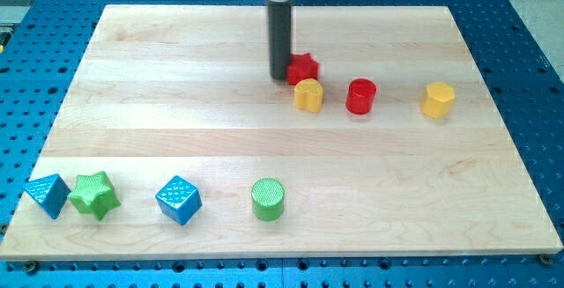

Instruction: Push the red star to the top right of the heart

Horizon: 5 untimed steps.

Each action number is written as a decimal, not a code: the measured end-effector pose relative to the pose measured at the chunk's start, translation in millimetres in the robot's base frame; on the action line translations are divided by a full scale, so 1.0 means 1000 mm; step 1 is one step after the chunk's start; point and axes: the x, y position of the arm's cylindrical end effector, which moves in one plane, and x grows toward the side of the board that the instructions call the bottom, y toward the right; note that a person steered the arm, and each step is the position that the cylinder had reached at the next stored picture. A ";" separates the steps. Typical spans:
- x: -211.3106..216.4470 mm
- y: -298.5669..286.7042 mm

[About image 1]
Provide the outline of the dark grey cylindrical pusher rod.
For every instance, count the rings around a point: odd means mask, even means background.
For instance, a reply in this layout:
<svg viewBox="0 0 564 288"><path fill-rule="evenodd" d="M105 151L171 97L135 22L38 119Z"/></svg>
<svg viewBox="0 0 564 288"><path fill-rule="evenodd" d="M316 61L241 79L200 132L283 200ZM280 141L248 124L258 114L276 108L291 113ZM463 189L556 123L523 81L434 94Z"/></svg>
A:
<svg viewBox="0 0 564 288"><path fill-rule="evenodd" d="M291 62L292 6L289 2L267 3L270 74L275 80L287 79Z"/></svg>

